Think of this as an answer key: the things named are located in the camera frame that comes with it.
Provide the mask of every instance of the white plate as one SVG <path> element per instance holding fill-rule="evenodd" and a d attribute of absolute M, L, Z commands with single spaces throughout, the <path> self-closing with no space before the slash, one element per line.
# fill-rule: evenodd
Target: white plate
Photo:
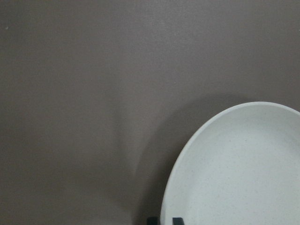
<path fill-rule="evenodd" d="M 170 175 L 161 225 L 300 225 L 300 113 L 252 102 L 206 122 Z"/>

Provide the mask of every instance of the plate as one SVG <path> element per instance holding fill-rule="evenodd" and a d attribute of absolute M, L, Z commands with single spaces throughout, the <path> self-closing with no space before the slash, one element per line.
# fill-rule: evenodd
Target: plate
<path fill-rule="evenodd" d="M 185 225 L 299 225 L 300 113 L 269 102 L 236 105 L 187 142 L 160 215 Z"/>

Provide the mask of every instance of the speckled plate surface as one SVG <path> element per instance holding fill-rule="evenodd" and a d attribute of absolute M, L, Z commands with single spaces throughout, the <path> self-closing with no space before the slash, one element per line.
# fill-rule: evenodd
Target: speckled plate surface
<path fill-rule="evenodd" d="M 161 225 L 299 225 L 300 113 L 252 102 L 206 122 L 170 175 Z"/>

